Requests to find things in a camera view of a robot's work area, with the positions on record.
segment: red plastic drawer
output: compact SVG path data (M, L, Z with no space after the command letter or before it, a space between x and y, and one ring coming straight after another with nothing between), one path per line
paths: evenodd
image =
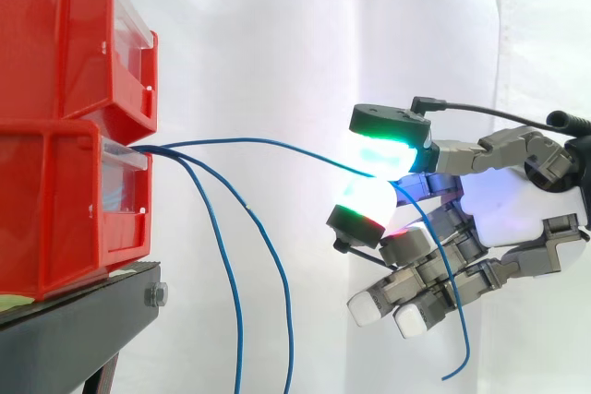
M0 0L0 117L156 131L156 35L128 0Z
M151 158L89 121L0 121L0 294L40 300L150 252Z

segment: black cable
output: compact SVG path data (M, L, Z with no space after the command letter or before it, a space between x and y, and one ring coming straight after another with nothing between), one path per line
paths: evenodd
M500 117L501 119L513 120L518 124L532 126L533 128L543 129L546 131L552 131L554 133L559 134L566 134L562 129L557 128L556 126L544 125L540 124L539 122L534 122L533 120L525 119L518 115L504 113L503 111L492 110L490 108L485 108L484 106L476 106L476 105L468 105L466 103L451 103L446 102L445 108L448 110L463 110L463 111L472 111L474 113L482 113L488 115L494 115L495 117Z
M384 262L383 260L379 260L377 257L371 256L367 253L364 253L363 251L359 251L356 248L349 248L349 253L357 256L357 257L361 257L364 258L365 260L369 260L370 262L373 262L377 265L382 265L383 267L389 269L390 271L396 271L398 268L392 265L386 265L386 262Z
M534 122L533 120L525 119L515 114L493 110L484 106L468 105L466 103L453 103L449 101L442 101L440 99L433 99L431 97L415 97L413 99L413 104L410 107L410 111L420 115L425 115L425 113L428 112L445 110L471 111L472 113L494 115L495 117L511 120L521 125L532 126L533 128L552 131L558 134L565 134L567 136L580 137L591 134L591 122L579 117L571 116L564 112L551 113L547 119L547 123L551 125L545 125L540 124L539 122Z

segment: robotic hand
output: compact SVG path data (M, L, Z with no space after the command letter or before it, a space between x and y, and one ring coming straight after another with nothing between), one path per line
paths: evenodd
M431 141L425 113L451 108L529 125L503 129L477 144ZM429 98L415 98L410 110L377 105L354 109L353 132L382 144L395 140L386 154L383 147L378 154L366 149L367 159L397 166L400 172L405 153L415 150L412 167L405 170L412 174L395 183L416 201L441 197L442 205L428 220L449 260L462 304L498 290L508 279L566 269L589 241L580 227L589 228L591 123L554 112L548 124ZM563 147L531 126L575 138ZM423 221L382 238L393 203L400 207L411 202L395 195L387 184L392 176L379 177L360 179L373 185L350 186L327 223L336 231L339 251L362 254L358 246L379 245L383 265L393 270L349 301L357 325L393 311L402 335L410 338L441 322L457 305L440 251ZM383 217L376 207L387 204L392 210ZM485 258L490 248L508 245L514 248L501 259Z

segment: white fabric backdrop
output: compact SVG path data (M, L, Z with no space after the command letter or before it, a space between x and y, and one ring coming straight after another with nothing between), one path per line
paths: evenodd
M492 105L495 1L132 0L160 35L160 128L151 141L273 137L345 160L342 142L357 101L407 106L420 94ZM588 47L586 1L501 0L501 108L542 119L559 98L570 104L567 111L590 111L582 51ZM492 128L485 117L459 112L435 115L433 122L437 138L476 140ZM472 362L441 383L464 356L457 315L412 341L402 340L390 319L363 329L348 319L348 296L381 273L355 258L349 267L347 257L332 251L331 230L323 226L346 174L274 148L191 152L228 175L277 244L294 299L292 393L550 392L564 388L565 375L569 388L583 392L584 328L576 329L574 318L560 323L550 309L543 317L549 323L534 317L539 299L549 297L556 306L565 293L581 313L580 265L579 274L565 274L562 286L520 282L513 292L468 306ZM230 392L234 308L206 212L176 165L156 161L154 176L151 258L163 262L171 295L158 321L122 351L113 393ZM279 278L241 208L204 181L245 310L243 392L281 392L287 348ZM410 210L401 210L396 223L411 218ZM567 311L567 302L558 306ZM539 328L532 328L532 318ZM567 341L555 332L564 325L576 331ZM546 345L543 353L532 354L529 331L537 334L532 343Z

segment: white wall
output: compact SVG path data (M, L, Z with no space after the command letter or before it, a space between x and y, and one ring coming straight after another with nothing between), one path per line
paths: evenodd
M154 143L272 137L339 157L355 101L351 0L132 0L160 34ZM267 226L295 315L293 393L344 392L346 257L324 222L347 175L273 147L193 149L236 185ZM244 393L283 392L283 290L264 243L204 176L245 315ZM119 359L114 393L231 392L235 315L203 204L167 160L154 172L153 251L170 285L157 322Z

